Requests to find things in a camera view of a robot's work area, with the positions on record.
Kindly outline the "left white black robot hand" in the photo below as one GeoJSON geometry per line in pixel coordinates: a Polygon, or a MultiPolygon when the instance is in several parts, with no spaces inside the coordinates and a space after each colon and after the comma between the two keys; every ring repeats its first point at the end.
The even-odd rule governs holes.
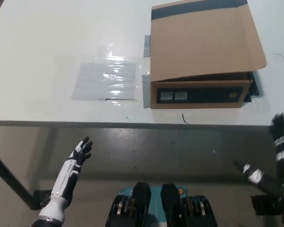
{"type": "Polygon", "coordinates": [[[65,210],[69,207],[82,165],[91,157],[93,142],[85,137],[73,149],[64,162],[50,194],[49,202],[43,207],[33,227],[61,227],[65,221],[65,210]]]}

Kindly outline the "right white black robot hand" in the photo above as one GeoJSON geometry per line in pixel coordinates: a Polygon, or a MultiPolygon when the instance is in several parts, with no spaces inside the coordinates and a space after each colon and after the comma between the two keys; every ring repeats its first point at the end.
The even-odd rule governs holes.
{"type": "Polygon", "coordinates": [[[238,160],[234,160],[234,164],[254,186],[282,200],[284,199],[284,113],[274,116],[269,126],[269,133],[275,147],[276,178],[260,169],[253,168],[250,164],[238,160]]]}

